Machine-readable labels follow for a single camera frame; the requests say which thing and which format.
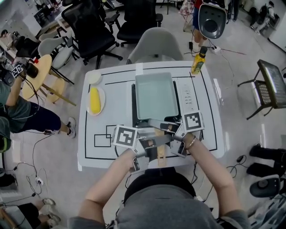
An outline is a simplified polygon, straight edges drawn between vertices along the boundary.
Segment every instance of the white floor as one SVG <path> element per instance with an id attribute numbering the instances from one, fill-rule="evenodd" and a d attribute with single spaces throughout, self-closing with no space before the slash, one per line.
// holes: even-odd
<path id="1" fill-rule="evenodd" d="M 167 28 L 175 35 L 180 44 L 181 52 L 189 52 L 188 41 L 191 39 L 191 33 L 183 32 L 184 19 L 178 14 L 178 10 L 171 6 L 169 15 L 167 15 L 166 6 L 163 8 L 157 6 L 156 11 L 163 14 L 162 27 Z M 124 15 L 122 12 L 120 14 L 119 20 L 122 25 Z M 114 35 L 117 34 L 117 31 L 117 28 L 114 26 Z M 210 51 L 206 54 L 205 64 L 208 72 L 214 79 L 214 84 L 217 82 L 221 90 L 220 115 L 226 149 L 225 156 L 220 159 L 221 163 L 224 166 L 234 165 L 238 156 L 248 155 L 250 148 L 258 142 L 269 148 L 281 147 L 282 135 L 286 135 L 286 110 L 272 110 L 266 117 L 262 115 L 262 113 L 265 114 L 267 112 L 267 110 L 264 110 L 247 121 L 246 117 L 257 109 L 255 94 L 251 84 L 243 85 L 239 89 L 237 84 L 255 76 L 258 70 L 257 61 L 259 59 L 269 61 L 280 69 L 284 68 L 286 65 L 285 53 L 269 43 L 264 37 L 257 35 L 248 27 L 247 22 L 240 19 L 235 23 L 231 21 L 226 26 L 223 36 L 218 40 L 214 40 L 213 43 L 223 49 L 239 51 L 245 54 L 229 51 L 223 51 L 223 56 L 215 55 Z M 112 52 L 123 56 L 124 59 L 119 61 L 116 58 L 104 56 L 101 61 L 101 68 L 125 64 L 133 48 L 134 45 L 114 48 Z M 185 60 L 193 59 L 191 54 L 186 54 L 184 57 Z M 69 116 L 73 116 L 78 120 L 84 76 L 87 71 L 95 68 L 95 63 L 96 58 L 90 60 L 87 66 L 84 66 L 81 60 L 74 61 L 72 59 L 66 66 L 60 69 L 63 74 L 75 83 L 74 86 L 66 86 L 65 96 L 75 102 L 77 104 L 76 107 L 61 100 L 54 105 L 46 101 L 45 107 L 54 111 L 65 122 Z M 22 144 L 18 158 L 21 161 L 32 163 L 33 146 L 37 140 L 43 137 L 44 135 L 27 132 L 15 135 L 14 138 L 18 139 Z M 82 172 L 78 171 L 77 141 L 77 138 L 71 140 L 64 134 L 55 135 L 38 143 L 34 151 L 35 166 L 39 176 L 46 184 L 43 187 L 41 197 L 49 196 L 56 201 L 57 206 L 54 211 L 62 217 L 64 225 L 67 222 L 67 218 L 78 213 L 80 203 L 84 199 L 88 188 L 106 171 L 95 168 L 83 168 Z M 17 161 L 15 153 L 6 154 L 7 169 L 12 169 L 15 166 L 13 157 L 14 161 Z M 248 156 L 245 165 L 250 165 L 254 161 L 257 161 L 257 159 Z M 40 170 L 41 168 L 46 170 L 48 183 L 46 182 L 45 172 Z M 178 168 L 177 171 L 183 173 L 190 180 L 193 177 L 193 165 Z M 243 207 L 248 210 L 260 200 L 250 195 L 249 185 L 255 178 L 247 175 L 245 171 L 244 167 L 237 167 L 237 176 L 234 180 L 237 184 Z M 26 175 L 31 174 L 33 174 L 33 168 L 23 164 L 19 165 L 18 171 L 16 171 L 19 189 L 23 197 L 32 194 L 26 180 Z M 197 195 L 205 199 L 211 185 L 199 167 L 196 174 L 198 180 L 194 183 L 194 188 Z M 106 223 L 109 223 L 115 216 L 119 202 L 122 200 L 125 192 L 124 185 L 125 180 L 104 209 Z M 27 203 L 28 201 L 33 201 L 33 199 L 35 198 L 26 199 L 18 203 Z M 214 215 L 217 215 L 218 205 L 214 190 L 206 203 L 210 207 L 214 207 Z"/>

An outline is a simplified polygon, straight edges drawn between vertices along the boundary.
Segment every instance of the round wooden table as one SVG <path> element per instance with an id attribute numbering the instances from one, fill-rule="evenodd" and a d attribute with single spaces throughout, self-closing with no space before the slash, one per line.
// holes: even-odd
<path id="1" fill-rule="evenodd" d="M 36 78 L 31 78 L 30 76 L 27 76 L 26 79 L 33 85 L 36 92 L 40 90 L 49 100 L 51 100 L 52 103 L 55 103 L 59 98 L 61 98 L 64 101 L 76 106 L 75 103 L 62 96 L 65 81 L 57 73 L 51 70 L 52 62 L 53 60 L 50 55 L 42 56 L 37 64 L 34 63 L 34 65 L 39 70 Z M 51 74 L 58 78 L 52 88 L 44 84 L 44 81 L 48 74 Z M 50 91 L 51 94 L 47 95 L 41 87 Z M 22 89 L 22 95 L 23 98 L 26 100 L 30 99 L 35 95 L 34 91 L 26 81 Z"/>

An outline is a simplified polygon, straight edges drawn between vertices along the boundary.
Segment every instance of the gray tray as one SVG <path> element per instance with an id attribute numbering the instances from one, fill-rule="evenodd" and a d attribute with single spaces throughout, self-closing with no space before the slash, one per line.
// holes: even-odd
<path id="1" fill-rule="evenodd" d="M 138 119 L 164 120 L 179 114 L 171 73 L 137 75 Z"/>

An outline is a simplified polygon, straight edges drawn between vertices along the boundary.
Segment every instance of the yellow bottle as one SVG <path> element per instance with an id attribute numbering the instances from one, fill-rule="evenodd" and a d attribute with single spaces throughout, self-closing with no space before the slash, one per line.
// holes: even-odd
<path id="1" fill-rule="evenodd" d="M 193 74 L 198 74 L 201 71 L 201 68 L 205 62 L 206 51 L 207 47 L 202 46 L 200 53 L 196 54 L 191 70 Z"/>

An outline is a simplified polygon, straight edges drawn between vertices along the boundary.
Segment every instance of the bracelet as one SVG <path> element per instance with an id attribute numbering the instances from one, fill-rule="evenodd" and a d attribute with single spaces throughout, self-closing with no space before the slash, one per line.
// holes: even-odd
<path id="1" fill-rule="evenodd" d="M 187 148 L 187 150 L 189 150 L 193 146 L 195 140 L 196 140 L 196 136 L 193 137 L 193 140 L 192 140 L 191 144 L 189 145 L 189 147 Z"/>

